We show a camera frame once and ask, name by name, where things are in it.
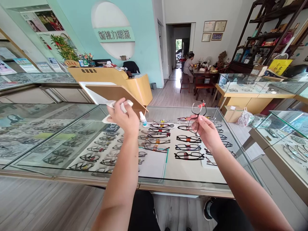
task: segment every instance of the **black shoe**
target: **black shoe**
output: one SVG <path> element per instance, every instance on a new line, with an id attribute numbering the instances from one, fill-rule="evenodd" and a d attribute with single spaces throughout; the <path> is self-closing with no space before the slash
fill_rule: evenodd
<path id="1" fill-rule="evenodd" d="M 212 220 L 213 218 L 211 217 L 211 215 L 209 214 L 210 211 L 210 207 L 213 204 L 213 202 L 216 200 L 215 197 L 211 197 L 208 199 L 208 201 L 205 203 L 204 209 L 203 209 L 203 216 L 206 220 Z"/>

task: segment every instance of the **wooden chair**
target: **wooden chair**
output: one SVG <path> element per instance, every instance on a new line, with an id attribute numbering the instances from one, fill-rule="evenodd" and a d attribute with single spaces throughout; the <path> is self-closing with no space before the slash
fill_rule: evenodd
<path id="1" fill-rule="evenodd" d="M 183 84 L 188 85 L 188 88 L 183 88 Z M 180 93 L 181 93 L 182 89 L 188 89 L 188 93 L 190 93 L 189 85 L 190 85 L 189 76 L 182 72 Z"/>
<path id="2" fill-rule="evenodd" d="M 212 95 L 214 93 L 214 89 L 216 88 L 214 84 L 212 83 L 196 83 L 195 84 L 195 91 L 193 95 L 197 95 L 196 100 L 198 100 L 200 91 L 199 89 L 210 89 L 212 88 Z"/>

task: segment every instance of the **picture frame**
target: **picture frame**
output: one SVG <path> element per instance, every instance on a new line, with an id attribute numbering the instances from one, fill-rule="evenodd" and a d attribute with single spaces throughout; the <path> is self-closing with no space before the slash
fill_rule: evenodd
<path id="1" fill-rule="evenodd" d="M 214 31 L 216 21 L 205 21 L 203 32 L 212 32 Z"/>
<path id="2" fill-rule="evenodd" d="M 227 26 L 227 20 L 216 21 L 214 32 L 225 32 L 226 26 Z"/>
<path id="3" fill-rule="evenodd" d="M 210 42 L 212 33 L 203 33 L 201 42 Z"/>
<path id="4" fill-rule="evenodd" d="M 213 33 L 212 41 L 221 41 L 223 33 Z"/>

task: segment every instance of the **spray bottle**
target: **spray bottle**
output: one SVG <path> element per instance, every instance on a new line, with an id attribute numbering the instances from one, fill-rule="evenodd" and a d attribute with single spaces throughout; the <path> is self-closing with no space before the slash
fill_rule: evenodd
<path id="1" fill-rule="evenodd" d="M 142 122 L 143 127 L 147 126 L 148 125 L 147 119 L 145 118 L 142 112 L 139 112 L 139 114 L 140 114 L 140 120 Z"/>

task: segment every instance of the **plastic bag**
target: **plastic bag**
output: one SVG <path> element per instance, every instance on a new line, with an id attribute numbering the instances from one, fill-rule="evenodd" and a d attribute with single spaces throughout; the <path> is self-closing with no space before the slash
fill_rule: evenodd
<path id="1" fill-rule="evenodd" d="M 253 114 L 247 111 L 247 108 L 244 108 L 242 115 L 237 120 L 236 124 L 242 127 L 247 127 L 254 119 Z"/>
<path id="2" fill-rule="evenodd" d="M 251 127 L 257 128 L 261 123 L 262 125 L 259 128 L 268 128 L 270 124 L 272 123 L 271 119 L 267 119 L 265 122 L 263 122 L 266 119 L 267 116 L 262 115 L 262 114 L 255 114 L 254 115 L 254 120 L 250 124 Z"/>

